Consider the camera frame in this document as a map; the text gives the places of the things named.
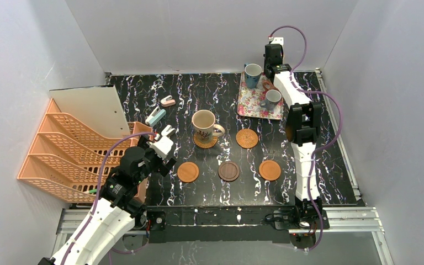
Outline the small grey heart mug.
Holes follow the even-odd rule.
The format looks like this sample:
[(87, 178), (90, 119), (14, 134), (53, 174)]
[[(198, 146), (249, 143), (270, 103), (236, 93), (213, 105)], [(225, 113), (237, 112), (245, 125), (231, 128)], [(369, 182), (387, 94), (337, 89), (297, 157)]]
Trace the small grey heart mug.
[(265, 98), (259, 103), (259, 106), (268, 111), (273, 111), (281, 99), (282, 94), (276, 89), (271, 89), (265, 93)]

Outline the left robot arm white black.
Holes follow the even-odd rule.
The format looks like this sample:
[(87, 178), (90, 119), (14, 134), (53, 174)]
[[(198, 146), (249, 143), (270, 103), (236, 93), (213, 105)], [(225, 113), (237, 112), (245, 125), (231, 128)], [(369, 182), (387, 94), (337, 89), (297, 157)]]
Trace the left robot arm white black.
[(136, 146), (128, 147), (104, 183), (98, 182), (94, 203), (82, 223), (67, 242), (39, 264), (98, 264), (115, 243), (146, 213), (144, 203), (134, 199), (141, 182), (149, 175), (168, 174), (176, 160), (170, 156), (173, 141), (160, 136), (150, 142), (155, 132), (138, 132), (118, 140), (105, 154), (99, 173), (114, 149), (126, 140), (138, 137)]

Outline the light wooden coaster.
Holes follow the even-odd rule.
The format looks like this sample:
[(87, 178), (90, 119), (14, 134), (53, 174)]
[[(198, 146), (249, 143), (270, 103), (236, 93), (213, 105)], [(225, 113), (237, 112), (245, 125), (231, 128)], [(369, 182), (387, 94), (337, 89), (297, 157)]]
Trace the light wooden coaster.
[(265, 160), (259, 166), (260, 176), (267, 181), (276, 181), (281, 172), (280, 165), (273, 160)]
[(177, 176), (184, 183), (194, 182), (199, 176), (199, 168), (193, 162), (182, 163), (177, 169)]

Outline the floral tray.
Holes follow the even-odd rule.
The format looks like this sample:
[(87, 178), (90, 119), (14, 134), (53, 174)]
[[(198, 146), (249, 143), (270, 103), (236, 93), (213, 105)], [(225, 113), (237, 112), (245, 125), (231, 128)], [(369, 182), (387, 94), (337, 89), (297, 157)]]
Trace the floral tray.
[(270, 120), (281, 120), (283, 117), (283, 100), (273, 111), (268, 111), (259, 106), (259, 103), (264, 100), (266, 91), (262, 87), (262, 81), (269, 80), (266, 76), (261, 76), (256, 88), (249, 89), (245, 84), (245, 74), (241, 73), (239, 94), (237, 101), (237, 113), (240, 116), (249, 118), (262, 118)]

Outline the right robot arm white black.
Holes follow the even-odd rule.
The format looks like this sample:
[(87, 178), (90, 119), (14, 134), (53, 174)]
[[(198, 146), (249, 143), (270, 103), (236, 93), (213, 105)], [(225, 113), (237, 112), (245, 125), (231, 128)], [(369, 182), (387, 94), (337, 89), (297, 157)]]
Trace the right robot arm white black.
[(300, 88), (292, 68), (283, 62), (283, 39), (270, 39), (264, 48), (264, 74), (280, 92), (289, 113), (285, 134), (295, 159), (297, 176), (295, 191), (295, 221), (324, 226), (322, 202), (316, 185), (314, 151), (320, 136), (322, 105), (313, 102)]

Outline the blue mug white inside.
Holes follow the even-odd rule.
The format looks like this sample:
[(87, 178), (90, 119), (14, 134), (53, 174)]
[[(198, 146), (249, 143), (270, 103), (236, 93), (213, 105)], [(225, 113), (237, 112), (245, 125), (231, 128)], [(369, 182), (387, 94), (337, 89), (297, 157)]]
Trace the blue mug white inside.
[(245, 84), (247, 88), (254, 89), (257, 87), (262, 71), (261, 66), (256, 63), (244, 64)]

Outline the white folder board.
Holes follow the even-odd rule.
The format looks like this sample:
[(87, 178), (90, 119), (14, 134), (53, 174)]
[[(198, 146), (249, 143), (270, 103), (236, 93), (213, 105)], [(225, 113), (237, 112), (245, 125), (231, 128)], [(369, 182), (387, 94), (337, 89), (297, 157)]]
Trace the white folder board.
[(114, 85), (53, 89), (49, 95), (63, 113), (71, 114), (104, 137), (131, 134)]

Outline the pink floral mug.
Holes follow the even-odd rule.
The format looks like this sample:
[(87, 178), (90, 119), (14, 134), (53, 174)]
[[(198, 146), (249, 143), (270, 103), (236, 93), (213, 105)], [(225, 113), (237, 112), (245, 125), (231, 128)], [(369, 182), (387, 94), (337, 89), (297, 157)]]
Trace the pink floral mug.
[(269, 90), (278, 90), (270, 80), (262, 81), (262, 87), (266, 92)]

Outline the pink mini stapler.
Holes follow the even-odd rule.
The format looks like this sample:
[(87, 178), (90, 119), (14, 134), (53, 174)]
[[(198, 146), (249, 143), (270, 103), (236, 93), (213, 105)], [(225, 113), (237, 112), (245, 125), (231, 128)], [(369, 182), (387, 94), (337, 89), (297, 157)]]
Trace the pink mini stapler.
[(171, 95), (168, 95), (160, 100), (162, 107), (170, 107), (176, 104), (176, 101)]

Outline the orange mesh file rack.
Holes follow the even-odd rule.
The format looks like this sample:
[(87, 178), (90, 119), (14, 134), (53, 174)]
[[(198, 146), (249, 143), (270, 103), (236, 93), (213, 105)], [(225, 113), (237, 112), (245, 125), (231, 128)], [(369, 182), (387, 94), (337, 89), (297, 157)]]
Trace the orange mesh file rack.
[(137, 139), (118, 145), (106, 164), (102, 161), (117, 142), (101, 136), (89, 126), (60, 111), (51, 100), (17, 179), (66, 203), (92, 203), (89, 190), (103, 184), (125, 150)]

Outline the dark walnut wooden coaster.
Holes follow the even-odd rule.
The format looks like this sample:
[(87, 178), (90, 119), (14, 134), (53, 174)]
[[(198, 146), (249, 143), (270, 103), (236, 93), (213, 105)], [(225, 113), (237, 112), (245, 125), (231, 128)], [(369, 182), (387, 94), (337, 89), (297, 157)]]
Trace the dark walnut wooden coaster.
[(223, 181), (232, 182), (238, 179), (240, 169), (236, 163), (226, 161), (219, 166), (218, 175)]

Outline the beige mug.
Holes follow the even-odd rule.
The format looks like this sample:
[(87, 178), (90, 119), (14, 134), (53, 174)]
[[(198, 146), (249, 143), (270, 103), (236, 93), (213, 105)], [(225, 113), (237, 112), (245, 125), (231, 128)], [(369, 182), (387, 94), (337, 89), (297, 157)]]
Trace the beige mug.
[(194, 133), (201, 143), (209, 143), (215, 137), (221, 137), (225, 134), (223, 126), (216, 123), (214, 113), (209, 110), (198, 110), (192, 116)]

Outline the woven rattan coaster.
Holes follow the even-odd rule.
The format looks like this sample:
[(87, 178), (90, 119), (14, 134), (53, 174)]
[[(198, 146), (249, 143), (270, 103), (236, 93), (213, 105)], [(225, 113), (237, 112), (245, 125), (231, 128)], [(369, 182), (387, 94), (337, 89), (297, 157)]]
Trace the woven rattan coaster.
[(237, 143), (244, 149), (251, 149), (258, 144), (259, 137), (254, 130), (241, 129), (236, 134)]
[(196, 146), (203, 148), (203, 149), (209, 149), (209, 148), (212, 148), (217, 143), (218, 137), (217, 136), (212, 137), (209, 142), (201, 142), (199, 140), (199, 135), (196, 132), (193, 136), (193, 141), (194, 141)]

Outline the blue white stapler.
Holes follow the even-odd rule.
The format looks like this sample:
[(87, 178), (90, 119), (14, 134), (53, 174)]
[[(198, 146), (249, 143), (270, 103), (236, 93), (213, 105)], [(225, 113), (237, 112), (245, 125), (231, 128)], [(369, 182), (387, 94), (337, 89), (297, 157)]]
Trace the blue white stapler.
[(166, 111), (157, 106), (146, 118), (145, 124), (154, 127), (165, 115)]

